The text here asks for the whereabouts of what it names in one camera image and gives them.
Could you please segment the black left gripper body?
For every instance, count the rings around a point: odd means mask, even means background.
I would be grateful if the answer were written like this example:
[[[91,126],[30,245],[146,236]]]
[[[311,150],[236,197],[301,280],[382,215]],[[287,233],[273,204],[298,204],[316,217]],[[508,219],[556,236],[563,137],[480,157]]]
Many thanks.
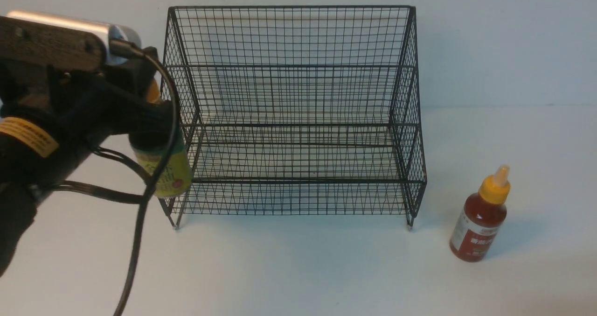
[[[1,59],[1,189],[49,190],[107,137],[122,101],[145,101],[156,48],[94,71]]]

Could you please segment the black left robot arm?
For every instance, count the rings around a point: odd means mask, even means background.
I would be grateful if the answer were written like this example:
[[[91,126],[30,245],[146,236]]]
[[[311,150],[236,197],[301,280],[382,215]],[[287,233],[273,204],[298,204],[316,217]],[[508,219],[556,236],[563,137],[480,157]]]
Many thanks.
[[[172,104],[146,99],[156,70],[156,48],[127,50],[125,63],[93,70],[27,65],[1,59],[1,272],[53,192],[75,192],[146,207],[142,195],[70,181],[91,154],[132,169],[146,188],[151,174],[131,158],[102,148],[111,135],[169,134]]]

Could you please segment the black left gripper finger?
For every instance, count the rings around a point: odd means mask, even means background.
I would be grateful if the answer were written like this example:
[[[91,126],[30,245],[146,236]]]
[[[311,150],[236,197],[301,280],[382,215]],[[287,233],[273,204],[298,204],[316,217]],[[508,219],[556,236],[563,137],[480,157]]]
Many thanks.
[[[126,134],[134,149],[163,150],[170,137],[174,112],[170,100],[152,104],[145,101],[117,103],[110,115],[113,134]]]

